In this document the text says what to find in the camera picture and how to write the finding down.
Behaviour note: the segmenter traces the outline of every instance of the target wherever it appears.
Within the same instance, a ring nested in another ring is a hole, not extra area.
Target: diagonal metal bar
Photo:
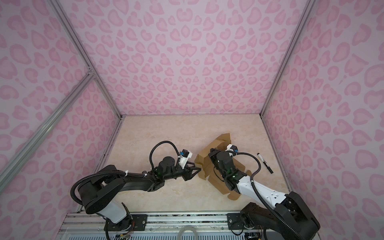
[[[115,114],[118,116],[118,118],[121,118],[121,113],[119,108],[117,107],[115,101],[113,100],[112,96],[106,89],[103,81],[101,80],[101,77],[99,73],[97,72],[96,67],[93,65],[92,60],[90,56],[88,55],[87,51],[85,50],[85,47],[81,43],[81,40],[74,30],[71,22],[69,21],[69,18],[67,14],[65,13],[62,5],[58,0],[46,0],[46,2],[51,6],[53,11],[55,12],[58,20],[60,21],[61,25],[63,26],[64,30],[66,31],[68,37],[71,39],[72,43],[74,44],[74,47],[79,52],[79,55],[81,56],[84,63],[88,66],[88,69],[90,71],[93,71],[96,74],[96,83],[99,86],[102,94],[104,95],[105,99],[107,100],[108,104],[111,106]]]
[[[308,2],[306,3],[306,5],[304,7],[303,14],[301,15],[299,23],[297,24],[296,29],[293,32],[292,39],[288,45],[287,51],[285,52],[285,55],[284,55],[283,60],[279,66],[279,69],[277,70],[277,74],[275,76],[275,79],[273,80],[273,84],[271,86],[271,89],[269,90],[269,92],[267,94],[265,103],[264,103],[263,108],[260,112],[261,118],[263,118],[263,116],[266,112],[266,109],[271,102],[271,99],[275,93],[275,89],[277,87],[277,84],[280,82],[281,77],[282,77],[286,67],[289,64],[289,61],[290,61],[292,55],[294,54],[295,48],[296,48],[297,44],[299,43],[301,36],[303,35],[303,32],[305,30],[305,27],[307,26],[307,24],[311,18],[311,15],[316,8],[317,2],[318,2],[318,0],[308,0]]]
[[[49,116],[49,118],[41,124],[41,126],[36,130],[35,134],[26,142],[24,147],[9,160],[8,165],[0,174],[0,194],[13,180],[13,178],[20,172],[31,155],[44,142],[45,138],[60,122],[68,109],[72,106],[72,104],[77,100],[77,98],[82,94],[82,92],[87,88],[88,84],[93,79],[95,80],[95,74],[92,72],[87,73],[87,75],[80,81],[80,83],[73,89],[73,91],[54,110],[51,116]]]

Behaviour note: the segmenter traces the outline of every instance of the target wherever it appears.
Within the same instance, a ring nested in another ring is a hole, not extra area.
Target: pink heart pattern wallpaper
[[[320,1],[265,120],[321,239],[383,239],[384,2]]]
[[[0,3],[0,172],[87,70],[44,0]]]
[[[260,113],[306,0],[63,0],[123,114]]]
[[[0,239],[54,239],[76,210],[71,186],[94,172],[116,125],[92,81],[0,195]]]

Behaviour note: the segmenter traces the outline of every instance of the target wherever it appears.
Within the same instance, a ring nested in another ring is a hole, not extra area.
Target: table surface
[[[127,116],[106,163],[119,170],[141,173],[150,171],[149,153],[159,142],[169,140],[179,151],[192,152],[192,161],[200,150],[223,133],[231,134],[231,141],[240,152],[256,155],[258,152],[274,171],[270,174],[262,164],[255,180],[276,191],[288,193],[277,159],[258,114],[247,115],[182,115],[182,116]],[[165,156],[176,157],[171,145],[159,146],[153,154],[157,166]],[[246,170],[257,169],[249,156],[236,159]],[[255,200],[241,195],[233,201],[221,194],[208,180],[195,176],[166,180],[165,186],[155,192],[140,190],[118,193],[115,200],[126,204],[131,212],[241,210]]]

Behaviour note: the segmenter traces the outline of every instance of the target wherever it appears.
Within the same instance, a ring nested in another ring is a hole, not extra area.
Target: cardboard box
[[[228,198],[230,200],[237,200],[240,197],[235,191],[230,191],[224,182],[220,181],[218,177],[214,173],[214,164],[211,162],[208,154],[210,153],[211,148],[225,151],[227,149],[228,144],[231,144],[231,137],[229,133],[224,133],[218,136],[215,140],[213,140],[207,147],[199,152],[195,159],[196,167],[201,167],[202,170],[198,173],[198,176],[204,180],[208,177],[208,181],[216,187],[222,194],[228,194]],[[233,163],[240,171],[245,172],[245,166],[238,162],[235,158],[233,159]],[[251,171],[246,172],[247,175],[251,176]]]

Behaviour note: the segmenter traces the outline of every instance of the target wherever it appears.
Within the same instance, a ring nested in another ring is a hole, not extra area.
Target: marker
[[[272,174],[273,173],[272,169],[268,166],[266,161],[263,159],[262,155],[260,153],[258,153],[257,156],[259,156],[259,158],[263,161],[263,163],[266,166],[266,168],[268,169],[268,171]]]

